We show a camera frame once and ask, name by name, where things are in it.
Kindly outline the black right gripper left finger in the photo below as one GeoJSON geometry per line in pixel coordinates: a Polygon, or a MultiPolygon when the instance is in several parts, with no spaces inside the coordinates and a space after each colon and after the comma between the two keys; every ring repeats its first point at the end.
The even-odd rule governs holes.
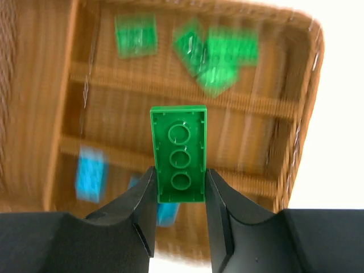
{"type": "Polygon", "coordinates": [[[67,212],[1,214],[2,272],[148,272],[157,215],[155,168],[110,203],[67,212]]]}

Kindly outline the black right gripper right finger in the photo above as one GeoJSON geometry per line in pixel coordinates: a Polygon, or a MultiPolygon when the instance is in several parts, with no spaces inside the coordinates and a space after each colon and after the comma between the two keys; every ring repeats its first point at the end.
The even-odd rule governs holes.
{"type": "Polygon", "coordinates": [[[362,272],[363,211],[273,213],[206,172],[213,272],[362,272]]]}

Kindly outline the cyan patterned round lego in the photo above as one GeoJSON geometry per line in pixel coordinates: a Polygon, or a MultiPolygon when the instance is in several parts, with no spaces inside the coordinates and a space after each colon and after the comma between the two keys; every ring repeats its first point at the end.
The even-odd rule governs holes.
{"type": "MultiPolygon", "coordinates": [[[[158,182],[155,182],[155,198],[156,201],[155,203],[157,204],[157,215],[156,215],[156,224],[160,227],[169,227],[172,226],[173,223],[176,220],[176,216],[179,210],[179,203],[160,203],[159,202],[159,194],[158,194],[158,182]]],[[[140,191],[135,191],[133,190],[132,194],[133,197],[136,198],[137,202],[136,204],[133,206],[133,212],[132,212],[132,216],[131,218],[133,219],[133,222],[137,223],[138,221],[138,206],[139,203],[141,202],[144,194],[146,193],[147,188],[145,188],[144,190],[140,191]]]]}

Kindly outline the cyan long lego brick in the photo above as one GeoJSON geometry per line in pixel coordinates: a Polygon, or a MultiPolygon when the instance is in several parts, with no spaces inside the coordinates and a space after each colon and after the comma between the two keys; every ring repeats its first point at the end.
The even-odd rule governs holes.
{"type": "Polygon", "coordinates": [[[101,150],[81,146],[75,181],[77,199],[100,203],[105,196],[108,169],[106,155],[101,150]]]}

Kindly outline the green long lego brick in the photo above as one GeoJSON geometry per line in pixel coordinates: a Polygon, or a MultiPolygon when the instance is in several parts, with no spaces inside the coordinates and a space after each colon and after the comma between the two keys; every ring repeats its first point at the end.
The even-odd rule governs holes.
{"type": "Polygon", "coordinates": [[[207,117],[204,105],[151,108],[159,203],[205,201],[207,117]]]}

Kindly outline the green lego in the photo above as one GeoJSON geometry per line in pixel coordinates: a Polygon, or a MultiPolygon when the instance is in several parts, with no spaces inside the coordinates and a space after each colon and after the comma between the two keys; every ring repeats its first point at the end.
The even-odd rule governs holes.
{"type": "Polygon", "coordinates": [[[196,76],[202,91],[209,97],[218,97],[238,80],[238,68],[207,65],[196,76]]]}

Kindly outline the green lego plate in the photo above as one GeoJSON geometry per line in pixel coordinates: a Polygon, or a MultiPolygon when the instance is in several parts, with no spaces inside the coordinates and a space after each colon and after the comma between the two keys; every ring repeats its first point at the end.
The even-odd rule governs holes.
{"type": "Polygon", "coordinates": [[[206,39],[208,60],[213,65],[255,65],[259,56],[259,39],[255,31],[210,27],[206,39]]]}

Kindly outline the dark green lego block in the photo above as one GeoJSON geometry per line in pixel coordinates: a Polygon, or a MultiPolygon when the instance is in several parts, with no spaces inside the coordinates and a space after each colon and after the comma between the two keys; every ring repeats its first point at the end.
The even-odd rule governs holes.
{"type": "Polygon", "coordinates": [[[197,19],[190,19],[176,29],[173,48],[192,77],[197,77],[204,71],[208,62],[208,50],[197,19]]]}

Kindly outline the green shiny lego brick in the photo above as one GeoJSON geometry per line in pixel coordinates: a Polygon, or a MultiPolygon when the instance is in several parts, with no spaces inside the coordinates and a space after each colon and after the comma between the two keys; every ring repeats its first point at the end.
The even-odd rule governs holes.
{"type": "Polygon", "coordinates": [[[116,15],[114,27],[116,48],[121,59],[157,53],[158,35],[155,14],[116,15]]]}

